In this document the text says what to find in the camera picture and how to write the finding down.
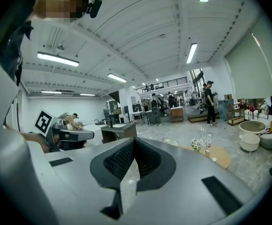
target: black camera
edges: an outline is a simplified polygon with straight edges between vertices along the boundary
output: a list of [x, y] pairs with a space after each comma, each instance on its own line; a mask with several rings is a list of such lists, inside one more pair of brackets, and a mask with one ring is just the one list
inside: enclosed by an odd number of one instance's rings
[[98, 15], [102, 2], [103, 0], [94, 0], [92, 3], [89, 3], [86, 14], [90, 14], [91, 18], [95, 18]]

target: railing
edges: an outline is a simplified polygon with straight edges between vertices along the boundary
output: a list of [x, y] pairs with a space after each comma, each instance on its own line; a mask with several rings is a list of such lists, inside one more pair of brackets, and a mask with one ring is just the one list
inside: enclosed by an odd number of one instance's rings
[[145, 87], [135, 89], [135, 91], [138, 94], [141, 94], [141, 93], [145, 93], [145, 92], [148, 92], [148, 91], [173, 87], [173, 86], [176, 86], [176, 85], [182, 85], [182, 84], [186, 84], [186, 83], [188, 83], [187, 82], [187, 77], [181, 77], [181, 78], [169, 80], [169, 81], [166, 81], [166, 82], [159, 82], [159, 83], [156, 83], [156, 84], [146, 85]]

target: white round stool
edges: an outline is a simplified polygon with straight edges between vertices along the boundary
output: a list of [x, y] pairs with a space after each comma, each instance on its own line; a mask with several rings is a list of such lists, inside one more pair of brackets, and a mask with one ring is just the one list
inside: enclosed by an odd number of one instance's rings
[[252, 133], [241, 135], [240, 146], [249, 152], [257, 150], [260, 143], [260, 137]]

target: plastic bottle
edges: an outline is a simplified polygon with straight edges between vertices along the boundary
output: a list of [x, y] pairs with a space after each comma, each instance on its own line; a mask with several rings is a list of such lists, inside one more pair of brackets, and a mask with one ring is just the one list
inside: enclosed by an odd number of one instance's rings
[[211, 134], [208, 135], [208, 139], [207, 139], [207, 148], [210, 148], [212, 144], [212, 140], [211, 140]]

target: marble floor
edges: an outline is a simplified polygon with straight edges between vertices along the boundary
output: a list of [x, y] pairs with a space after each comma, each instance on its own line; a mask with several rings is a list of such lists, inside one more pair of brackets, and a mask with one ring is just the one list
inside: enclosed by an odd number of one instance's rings
[[[138, 137], [153, 139], [163, 142], [164, 139], [176, 141], [179, 146], [190, 146], [192, 138], [207, 137], [212, 135], [212, 144], [222, 146], [231, 157], [228, 170], [243, 180], [253, 191], [257, 193], [270, 186], [272, 176], [269, 169], [272, 167], [272, 150], [259, 148], [249, 154], [240, 148], [239, 127], [230, 126], [224, 120], [218, 120], [214, 127], [208, 127], [206, 122], [190, 123], [189, 115], [198, 114], [195, 107], [184, 108], [184, 122], [171, 123], [169, 117], [162, 117], [162, 126], [155, 127], [148, 124], [137, 124]], [[124, 211], [136, 197], [136, 182], [139, 180], [137, 163], [134, 161], [125, 178], [121, 182], [121, 194]]]

